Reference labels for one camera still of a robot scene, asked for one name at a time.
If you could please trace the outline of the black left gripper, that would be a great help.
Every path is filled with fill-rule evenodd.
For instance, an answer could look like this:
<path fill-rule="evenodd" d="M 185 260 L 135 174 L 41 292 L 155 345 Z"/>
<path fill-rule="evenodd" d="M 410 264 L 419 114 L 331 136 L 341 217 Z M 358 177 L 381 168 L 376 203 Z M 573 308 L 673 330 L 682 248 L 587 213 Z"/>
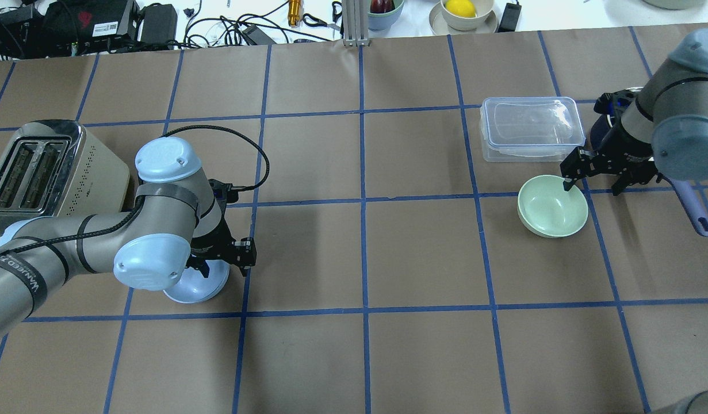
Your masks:
<path fill-rule="evenodd" d="M 198 270 L 203 278 L 209 278 L 208 261 L 220 260 L 239 268 L 246 278 L 257 264 L 257 249 L 253 238 L 234 239 L 225 219 L 209 233 L 192 238 L 188 267 Z"/>

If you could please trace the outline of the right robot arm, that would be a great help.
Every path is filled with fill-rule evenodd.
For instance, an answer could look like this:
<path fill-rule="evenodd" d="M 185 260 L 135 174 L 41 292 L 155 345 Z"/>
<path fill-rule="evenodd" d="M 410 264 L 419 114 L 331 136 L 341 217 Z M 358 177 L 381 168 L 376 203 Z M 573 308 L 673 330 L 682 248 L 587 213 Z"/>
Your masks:
<path fill-rule="evenodd" d="M 598 136 L 561 162 L 564 190 L 615 175 L 613 194 L 651 180 L 708 180 L 708 27 L 690 32 L 638 91 L 595 102 Z"/>

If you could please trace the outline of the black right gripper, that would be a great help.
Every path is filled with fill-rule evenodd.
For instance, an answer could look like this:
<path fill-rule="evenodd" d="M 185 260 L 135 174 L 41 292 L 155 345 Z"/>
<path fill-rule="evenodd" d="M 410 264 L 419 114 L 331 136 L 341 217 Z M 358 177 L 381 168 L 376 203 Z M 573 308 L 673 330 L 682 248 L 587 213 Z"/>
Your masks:
<path fill-rule="evenodd" d="M 613 196 L 627 187 L 660 181 L 652 160 L 650 139 L 655 129 L 645 116 L 630 116 L 624 122 L 620 116 L 601 115 L 590 129 L 590 149 L 575 147 L 561 162 L 563 189 L 568 192 L 583 178 L 596 175 L 616 175 L 611 185 Z"/>

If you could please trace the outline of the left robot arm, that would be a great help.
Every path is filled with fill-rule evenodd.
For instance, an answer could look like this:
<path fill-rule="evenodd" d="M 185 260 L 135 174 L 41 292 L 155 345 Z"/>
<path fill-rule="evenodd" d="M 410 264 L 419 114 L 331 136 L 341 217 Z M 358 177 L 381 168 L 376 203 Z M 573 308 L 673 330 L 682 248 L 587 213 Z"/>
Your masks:
<path fill-rule="evenodd" d="M 177 285 L 187 268 L 211 261 L 245 273 L 257 262 L 252 238 L 234 239 L 220 189 L 193 146 L 167 136 L 145 144 L 135 165 L 143 183 L 119 214 L 39 217 L 0 238 L 0 341 L 76 275 L 112 273 L 135 289 Z"/>

